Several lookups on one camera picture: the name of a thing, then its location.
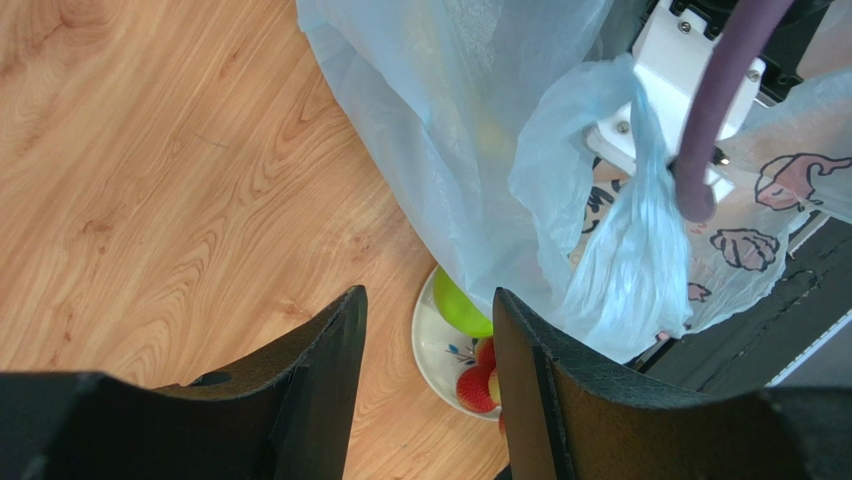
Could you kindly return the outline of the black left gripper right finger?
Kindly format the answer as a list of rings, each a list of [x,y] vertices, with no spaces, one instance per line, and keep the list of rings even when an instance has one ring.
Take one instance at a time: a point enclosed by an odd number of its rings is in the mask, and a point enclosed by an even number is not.
[[[493,303],[506,479],[847,479],[851,392],[713,397],[623,366],[509,290]]]

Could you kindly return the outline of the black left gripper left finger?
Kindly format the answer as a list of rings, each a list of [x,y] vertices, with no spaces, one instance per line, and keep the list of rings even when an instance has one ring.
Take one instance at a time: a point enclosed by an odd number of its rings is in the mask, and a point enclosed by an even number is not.
[[[357,285],[189,385],[102,372],[1,376],[5,479],[339,479],[366,337]]]

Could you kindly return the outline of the red fake cherry bunch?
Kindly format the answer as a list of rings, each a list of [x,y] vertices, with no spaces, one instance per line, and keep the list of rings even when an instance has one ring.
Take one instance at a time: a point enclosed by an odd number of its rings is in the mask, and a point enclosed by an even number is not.
[[[493,338],[480,339],[473,354],[474,364],[456,381],[456,398],[468,412],[490,413],[502,407]]]

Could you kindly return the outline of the cream blue ceramic plate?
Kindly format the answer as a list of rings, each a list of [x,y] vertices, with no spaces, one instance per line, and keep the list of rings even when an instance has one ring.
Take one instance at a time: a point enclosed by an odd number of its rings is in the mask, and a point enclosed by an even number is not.
[[[440,315],[434,302],[433,269],[416,300],[411,321],[412,352],[418,370],[431,390],[452,408],[469,416],[497,422],[501,409],[477,413],[463,407],[456,396],[458,377],[475,364],[477,340],[456,330]]]

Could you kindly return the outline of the green fake apple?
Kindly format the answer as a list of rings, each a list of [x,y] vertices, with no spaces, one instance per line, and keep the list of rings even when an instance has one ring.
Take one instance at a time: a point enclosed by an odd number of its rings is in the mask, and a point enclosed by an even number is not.
[[[437,267],[433,279],[433,299],[443,319],[465,335],[482,339],[493,335],[493,323],[454,283],[446,271]]]

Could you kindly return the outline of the light blue plastic bag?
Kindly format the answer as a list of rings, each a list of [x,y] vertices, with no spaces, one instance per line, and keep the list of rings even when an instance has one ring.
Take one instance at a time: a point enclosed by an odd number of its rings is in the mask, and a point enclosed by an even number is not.
[[[816,210],[851,217],[851,5],[749,1],[667,152],[634,73],[643,1],[301,1],[330,89],[438,264],[625,363],[747,310]],[[635,172],[585,142],[631,105]]]

